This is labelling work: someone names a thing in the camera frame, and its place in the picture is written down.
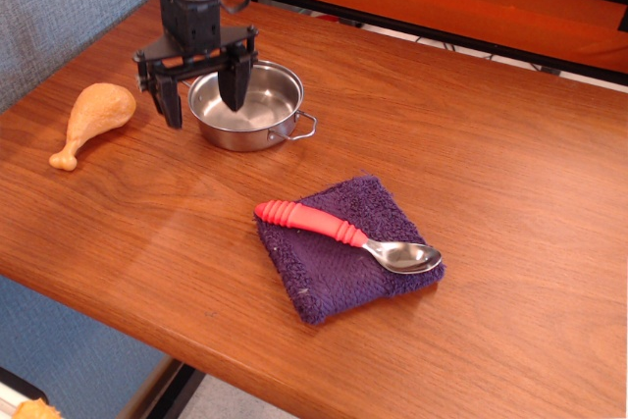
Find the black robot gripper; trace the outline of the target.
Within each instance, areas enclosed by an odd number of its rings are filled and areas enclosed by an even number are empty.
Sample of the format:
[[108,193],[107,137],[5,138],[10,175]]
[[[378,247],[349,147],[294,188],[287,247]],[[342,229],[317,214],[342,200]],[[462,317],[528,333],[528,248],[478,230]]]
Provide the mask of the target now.
[[162,36],[138,50],[139,89],[150,91],[169,128],[183,126],[178,80],[216,72],[223,102],[243,105],[257,59],[255,26],[222,26],[223,0],[159,0]]

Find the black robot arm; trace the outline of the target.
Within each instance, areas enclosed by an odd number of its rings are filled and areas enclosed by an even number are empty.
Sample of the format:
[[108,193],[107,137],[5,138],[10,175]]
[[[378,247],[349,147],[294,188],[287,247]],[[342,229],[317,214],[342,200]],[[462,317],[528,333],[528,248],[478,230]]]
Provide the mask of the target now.
[[183,125],[178,84],[218,75],[219,93],[234,112],[244,104],[258,53],[255,26],[222,26],[221,12],[235,14],[251,0],[159,0],[163,34],[135,52],[138,87],[147,91],[166,124]]

